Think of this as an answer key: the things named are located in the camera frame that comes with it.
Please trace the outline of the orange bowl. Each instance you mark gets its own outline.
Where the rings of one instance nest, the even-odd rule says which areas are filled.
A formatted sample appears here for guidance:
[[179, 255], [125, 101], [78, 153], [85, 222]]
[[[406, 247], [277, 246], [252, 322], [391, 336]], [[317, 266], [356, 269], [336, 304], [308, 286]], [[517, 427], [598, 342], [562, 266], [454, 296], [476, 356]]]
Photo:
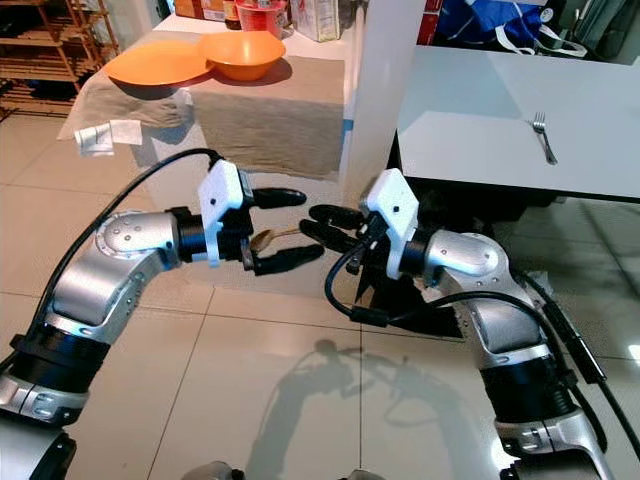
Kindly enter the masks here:
[[215, 72], [241, 82], [260, 81], [285, 55], [284, 42], [266, 31], [211, 33], [196, 46]]

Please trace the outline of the white cloth tag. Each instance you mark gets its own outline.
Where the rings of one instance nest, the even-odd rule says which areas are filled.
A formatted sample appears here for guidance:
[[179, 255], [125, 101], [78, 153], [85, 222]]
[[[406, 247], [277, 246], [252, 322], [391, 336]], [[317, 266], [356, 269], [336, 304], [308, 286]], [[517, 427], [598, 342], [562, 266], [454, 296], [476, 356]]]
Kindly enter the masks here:
[[110, 123], [92, 125], [73, 133], [81, 157], [114, 155], [113, 127]]
[[140, 122], [132, 119], [110, 120], [111, 140], [119, 145], [142, 145], [145, 136]]

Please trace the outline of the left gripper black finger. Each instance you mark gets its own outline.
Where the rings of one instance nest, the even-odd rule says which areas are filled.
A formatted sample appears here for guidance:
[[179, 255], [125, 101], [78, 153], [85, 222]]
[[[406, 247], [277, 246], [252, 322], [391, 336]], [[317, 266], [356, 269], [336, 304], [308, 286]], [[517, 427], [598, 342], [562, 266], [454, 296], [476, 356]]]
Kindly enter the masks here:
[[262, 210], [284, 209], [305, 205], [307, 201], [306, 193], [298, 189], [268, 187], [252, 189], [250, 205]]
[[253, 274], [257, 276], [288, 273], [289, 270], [320, 259], [326, 248], [321, 244], [307, 244], [307, 246], [285, 248], [266, 257], [255, 257]]

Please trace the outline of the silver fork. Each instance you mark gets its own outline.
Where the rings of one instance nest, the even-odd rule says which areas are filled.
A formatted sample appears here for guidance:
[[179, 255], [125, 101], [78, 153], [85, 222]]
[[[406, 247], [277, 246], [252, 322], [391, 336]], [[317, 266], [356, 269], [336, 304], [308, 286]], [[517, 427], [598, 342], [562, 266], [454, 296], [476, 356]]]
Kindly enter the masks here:
[[545, 115], [544, 111], [535, 111], [534, 115], [532, 115], [532, 119], [530, 120], [530, 125], [535, 136], [538, 137], [538, 142], [541, 147], [541, 151], [543, 151], [545, 161], [547, 161], [549, 165], [557, 165], [558, 159], [552, 150], [552, 146], [550, 146], [547, 134], [547, 115]]

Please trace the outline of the white printed package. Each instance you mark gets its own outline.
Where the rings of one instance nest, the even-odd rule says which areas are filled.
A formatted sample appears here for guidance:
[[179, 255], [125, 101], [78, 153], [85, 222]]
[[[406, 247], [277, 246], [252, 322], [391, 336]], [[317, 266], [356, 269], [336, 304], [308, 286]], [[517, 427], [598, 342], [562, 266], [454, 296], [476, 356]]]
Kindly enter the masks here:
[[324, 44], [340, 40], [340, 0], [289, 0], [294, 32]]

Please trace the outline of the orange plate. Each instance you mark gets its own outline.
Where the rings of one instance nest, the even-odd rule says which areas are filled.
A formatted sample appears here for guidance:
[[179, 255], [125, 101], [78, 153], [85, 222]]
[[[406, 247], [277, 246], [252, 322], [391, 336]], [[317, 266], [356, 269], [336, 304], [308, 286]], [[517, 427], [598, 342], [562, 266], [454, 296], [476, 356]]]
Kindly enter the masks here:
[[184, 87], [207, 81], [218, 68], [195, 44], [160, 41], [124, 51], [105, 65], [106, 76], [136, 87]]

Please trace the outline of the dark grey bag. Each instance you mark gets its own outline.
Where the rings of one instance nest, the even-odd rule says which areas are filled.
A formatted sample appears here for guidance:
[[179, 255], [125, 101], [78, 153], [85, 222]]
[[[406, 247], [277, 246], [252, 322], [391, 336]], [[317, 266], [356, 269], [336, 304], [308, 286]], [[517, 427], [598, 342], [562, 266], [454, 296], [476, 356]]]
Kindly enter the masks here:
[[626, 63], [628, 36], [640, 38], [640, 0], [557, 0], [554, 31], [588, 49], [588, 59]]

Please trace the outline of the grey robot left foot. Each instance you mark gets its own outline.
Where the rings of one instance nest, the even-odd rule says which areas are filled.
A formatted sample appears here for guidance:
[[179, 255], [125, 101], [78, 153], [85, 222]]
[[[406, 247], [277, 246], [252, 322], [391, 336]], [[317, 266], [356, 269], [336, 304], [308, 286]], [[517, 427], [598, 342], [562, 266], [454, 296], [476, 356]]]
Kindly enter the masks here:
[[246, 472], [224, 461], [212, 461], [204, 480], [248, 480]]

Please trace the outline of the wooden shelf rack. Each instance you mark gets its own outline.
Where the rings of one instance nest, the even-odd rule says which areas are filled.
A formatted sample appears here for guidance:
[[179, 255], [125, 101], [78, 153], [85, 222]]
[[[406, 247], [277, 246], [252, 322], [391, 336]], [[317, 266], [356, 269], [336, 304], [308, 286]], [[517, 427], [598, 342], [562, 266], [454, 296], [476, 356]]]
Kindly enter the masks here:
[[105, 0], [0, 0], [1, 116], [67, 116], [116, 52]]

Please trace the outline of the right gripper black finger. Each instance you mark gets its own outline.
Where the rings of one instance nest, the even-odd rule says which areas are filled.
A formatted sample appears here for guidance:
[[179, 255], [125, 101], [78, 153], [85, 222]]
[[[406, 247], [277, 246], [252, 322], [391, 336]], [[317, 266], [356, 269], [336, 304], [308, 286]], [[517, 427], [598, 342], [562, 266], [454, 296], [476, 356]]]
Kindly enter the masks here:
[[360, 230], [366, 221], [360, 210], [340, 205], [317, 204], [308, 209], [308, 215], [320, 225], [342, 230]]
[[314, 239], [326, 250], [346, 253], [355, 248], [358, 239], [352, 237], [352, 230], [362, 227], [361, 220], [301, 220], [300, 230], [308, 238]]

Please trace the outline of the black dustpan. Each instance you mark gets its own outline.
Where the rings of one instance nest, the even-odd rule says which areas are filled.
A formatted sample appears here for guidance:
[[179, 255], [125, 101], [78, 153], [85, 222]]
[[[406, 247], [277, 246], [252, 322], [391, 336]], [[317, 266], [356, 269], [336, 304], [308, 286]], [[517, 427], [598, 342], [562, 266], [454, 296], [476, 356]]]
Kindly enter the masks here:
[[412, 314], [425, 308], [426, 301], [411, 278], [402, 276], [392, 280], [384, 275], [383, 270], [365, 268], [358, 276], [356, 300], [372, 291], [369, 308], [375, 310], [370, 314], [367, 325], [397, 326], [407, 332], [460, 339], [460, 324], [451, 307], [434, 308], [428, 314]]

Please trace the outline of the red cup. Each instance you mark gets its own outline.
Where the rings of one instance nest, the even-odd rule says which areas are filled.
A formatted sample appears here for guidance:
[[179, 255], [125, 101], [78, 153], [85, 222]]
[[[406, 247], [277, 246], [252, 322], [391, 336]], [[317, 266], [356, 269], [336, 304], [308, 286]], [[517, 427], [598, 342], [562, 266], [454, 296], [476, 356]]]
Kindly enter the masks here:
[[287, 27], [288, 0], [236, 0], [243, 31], [269, 32], [282, 38]]

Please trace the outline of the brown box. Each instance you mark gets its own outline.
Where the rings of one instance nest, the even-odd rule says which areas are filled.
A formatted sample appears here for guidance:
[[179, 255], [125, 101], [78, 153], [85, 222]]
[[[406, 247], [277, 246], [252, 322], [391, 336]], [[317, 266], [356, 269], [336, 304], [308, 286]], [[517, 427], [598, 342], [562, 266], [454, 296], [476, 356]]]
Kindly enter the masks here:
[[227, 18], [224, 0], [172, 0], [173, 12], [179, 17], [224, 22]]

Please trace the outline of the grey brown tablecloth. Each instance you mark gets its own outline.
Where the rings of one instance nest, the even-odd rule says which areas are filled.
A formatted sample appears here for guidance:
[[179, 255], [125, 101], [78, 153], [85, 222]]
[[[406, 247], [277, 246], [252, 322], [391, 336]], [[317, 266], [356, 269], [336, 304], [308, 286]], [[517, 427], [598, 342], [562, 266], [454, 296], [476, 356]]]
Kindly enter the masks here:
[[287, 55], [264, 78], [211, 73], [182, 88], [141, 87], [97, 73], [58, 134], [70, 140], [110, 120], [157, 129], [197, 125], [221, 155], [251, 172], [337, 180], [344, 138], [342, 60]]

